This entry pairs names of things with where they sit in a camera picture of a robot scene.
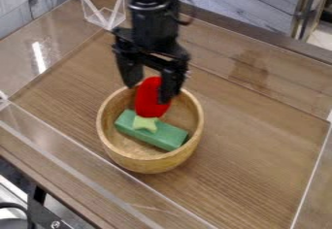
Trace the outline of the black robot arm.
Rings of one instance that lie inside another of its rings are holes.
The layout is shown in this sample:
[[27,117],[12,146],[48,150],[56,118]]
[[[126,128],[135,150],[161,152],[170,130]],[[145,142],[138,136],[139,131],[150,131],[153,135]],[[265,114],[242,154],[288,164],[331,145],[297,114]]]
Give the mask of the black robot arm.
[[190,55],[177,42],[179,26],[179,0],[130,0],[131,27],[116,26],[112,52],[118,70],[129,88],[143,79],[143,67],[161,74],[157,101],[166,104],[181,92],[186,79]]

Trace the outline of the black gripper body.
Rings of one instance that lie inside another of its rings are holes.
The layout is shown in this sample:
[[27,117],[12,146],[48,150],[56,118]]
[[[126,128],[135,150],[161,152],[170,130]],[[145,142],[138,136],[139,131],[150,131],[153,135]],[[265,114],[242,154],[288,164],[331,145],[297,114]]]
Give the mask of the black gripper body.
[[179,1],[162,3],[130,2],[131,27],[116,26],[114,51],[142,55],[143,66],[161,70],[163,66],[186,65],[189,53],[178,44],[179,26],[190,21],[179,20]]

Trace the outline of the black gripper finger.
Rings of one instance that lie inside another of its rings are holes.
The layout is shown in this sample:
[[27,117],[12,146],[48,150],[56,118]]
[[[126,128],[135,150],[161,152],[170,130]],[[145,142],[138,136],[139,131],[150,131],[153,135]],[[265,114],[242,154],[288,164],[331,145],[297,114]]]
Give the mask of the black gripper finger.
[[142,55],[125,51],[115,51],[116,66],[125,85],[131,88],[143,79]]
[[159,74],[158,103],[166,104],[171,101],[173,97],[181,93],[181,88],[186,81],[187,66],[163,66],[159,70]]

